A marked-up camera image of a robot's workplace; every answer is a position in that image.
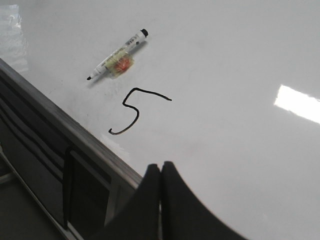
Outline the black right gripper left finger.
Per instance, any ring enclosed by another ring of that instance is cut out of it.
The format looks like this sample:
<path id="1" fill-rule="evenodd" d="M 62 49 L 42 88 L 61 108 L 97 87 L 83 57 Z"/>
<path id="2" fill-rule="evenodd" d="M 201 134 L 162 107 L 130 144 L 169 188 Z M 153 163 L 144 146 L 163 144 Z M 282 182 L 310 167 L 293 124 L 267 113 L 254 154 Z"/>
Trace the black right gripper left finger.
<path id="1" fill-rule="evenodd" d="M 157 240 L 161 173 L 148 165 L 142 181 L 124 208 L 92 240 Z"/>

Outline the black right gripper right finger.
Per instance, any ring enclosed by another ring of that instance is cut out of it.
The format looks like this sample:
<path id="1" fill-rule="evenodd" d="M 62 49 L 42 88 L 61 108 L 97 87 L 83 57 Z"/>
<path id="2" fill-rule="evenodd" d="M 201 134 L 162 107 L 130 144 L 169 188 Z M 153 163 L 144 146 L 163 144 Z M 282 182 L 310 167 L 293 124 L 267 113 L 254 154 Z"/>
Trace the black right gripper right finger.
<path id="1" fill-rule="evenodd" d="M 161 218 L 164 240 L 245 239 L 201 203 L 170 161 L 161 170 Z"/>

